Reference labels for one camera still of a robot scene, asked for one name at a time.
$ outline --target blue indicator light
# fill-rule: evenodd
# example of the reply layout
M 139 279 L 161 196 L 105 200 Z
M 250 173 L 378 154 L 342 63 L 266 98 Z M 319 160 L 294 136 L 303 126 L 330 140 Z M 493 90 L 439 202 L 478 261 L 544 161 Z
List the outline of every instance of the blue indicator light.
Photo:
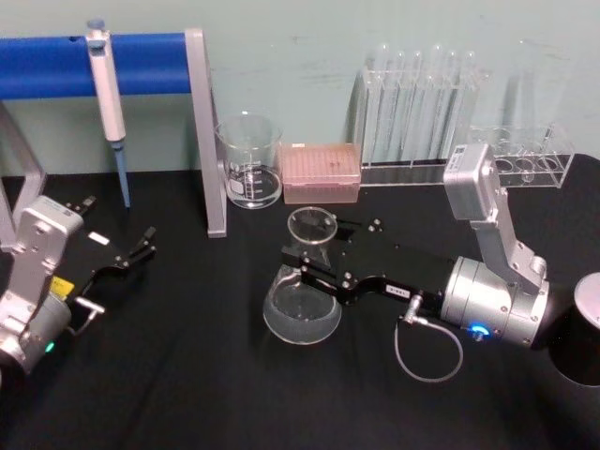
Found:
M 481 333 L 483 336 L 489 336 L 488 329 L 483 325 L 471 325 L 470 329 L 474 333 Z

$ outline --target robotic arm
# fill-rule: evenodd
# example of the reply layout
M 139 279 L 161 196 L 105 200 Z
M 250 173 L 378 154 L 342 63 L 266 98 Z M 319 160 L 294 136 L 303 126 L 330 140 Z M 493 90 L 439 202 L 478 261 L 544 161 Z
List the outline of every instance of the robotic arm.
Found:
M 66 329 L 81 333 L 104 307 L 83 298 L 95 280 L 126 275 L 151 259 L 150 228 L 130 252 L 123 252 L 96 232 L 85 232 L 83 215 L 90 197 L 67 206 L 38 197 L 22 212 L 8 287 L 0 297 L 0 388 L 4 391 L 31 372 L 54 340 Z M 87 320 L 76 331 L 72 312 L 87 309 Z
M 335 267 L 291 248 L 283 249 L 284 263 L 299 267 L 303 282 L 344 305 L 363 293 L 381 293 L 409 303 L 405 323 L 427 324 L 418 315 L 426 311 L 477 341 L 548 347 L 567 378 L 600 385 L 600 274 L 584 277 L 575 289 L 546 280 L 546 261 L 515 236 L 488 145 L 458 146 L 443 181 L 455 218 L 471 222 L 484 262 L 401 246 L 374 219 L 366 225 L 339 222 Z

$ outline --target glass beaker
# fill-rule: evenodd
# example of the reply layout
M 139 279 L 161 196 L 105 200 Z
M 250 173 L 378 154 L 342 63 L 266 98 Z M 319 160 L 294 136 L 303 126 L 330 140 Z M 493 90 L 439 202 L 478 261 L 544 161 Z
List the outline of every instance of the glass beaker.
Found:
M 220 123 L 217 142 L 224 148 L 227 196 L 247 209 L 264 208 L 281 195 L 275 161 L 281 131 L 261 115 L 242 113 Z
M 327 243 L 338 231 L 336 218 L 317 207 L 295 210 L 288 218 L 292 247 L 313 261 L 329 265 Z M 336 298 L 302 283 L 300 269 L 281 265 L 264 299 L 262 315 L 278 338 L 292 344 L 314 344 L 329 337 L 341 319 Z

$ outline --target gray cable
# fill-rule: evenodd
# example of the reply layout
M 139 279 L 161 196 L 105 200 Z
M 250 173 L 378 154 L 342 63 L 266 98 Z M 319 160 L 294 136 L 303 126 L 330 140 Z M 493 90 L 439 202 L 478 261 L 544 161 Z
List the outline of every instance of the gray cable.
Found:
M 394 329 L 394 350 L 396 350 L 396 359 L 397 359 L 397 362 L 400 364 L 400 367 L 409 376 L 411 376 L 415 380 L 417 380 L 419 382 L 423 382 L 423 383 L 443 383 L 443 382 L 447 382 L 448 380 L 450 380 L 451 378 L 453 378 L 458 373 L 458 371 L 462 367 L 462 360 L 463 360 L 462 344 L 458 340 L 458 337 L 454 333 L 452 333 L 450 330 L 448 330 L 447 328 L 444 328 L 443 326 L 436 325 L 435 323 L 430 323 L 426 319 L 423 319 L 423 318 L 420 318 L 420 317 L 417 318 L 417 320 L 414 321 L 414 323 L 418 323 L 420 325 L 428 326 L 429 328 L 433 328 L 434 330 L 441 331 L 442 333 L 444 333 L 447 336 L 449 336 L 457 344 L 457 348 L 458 348 L 458 364 L 457 364 L 456 367 L 454 367 L 454 369 L 450 373 L 448 373 L 448 374 L 446 374 L 446 375 L 444 375 L 443 377 L 440 377 L 440 378 L 425 378 L 425 377 L 421 377 L 421 376 L 417 375 L 416 373 L 412 372 L 406 366 L 406 363 L 402 360 L 402 356 L 400 356 L 400 349 L 398 348 L 398 323 L 399 322 L 400 322 L 400 320 L 398 320 L 396 322 L 396 328 Z

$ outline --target yellow warning label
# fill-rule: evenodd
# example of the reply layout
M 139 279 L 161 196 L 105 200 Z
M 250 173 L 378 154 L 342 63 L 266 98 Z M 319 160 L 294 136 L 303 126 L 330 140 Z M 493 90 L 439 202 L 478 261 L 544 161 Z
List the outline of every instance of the yellow warning label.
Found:
M 52 277 L 52 283 L 50 285 L 50 291 L 55 293 L 59 297 L 67 298 L 67 295 L 71 293 L 75 285 L 70 281 L 59 277 Z

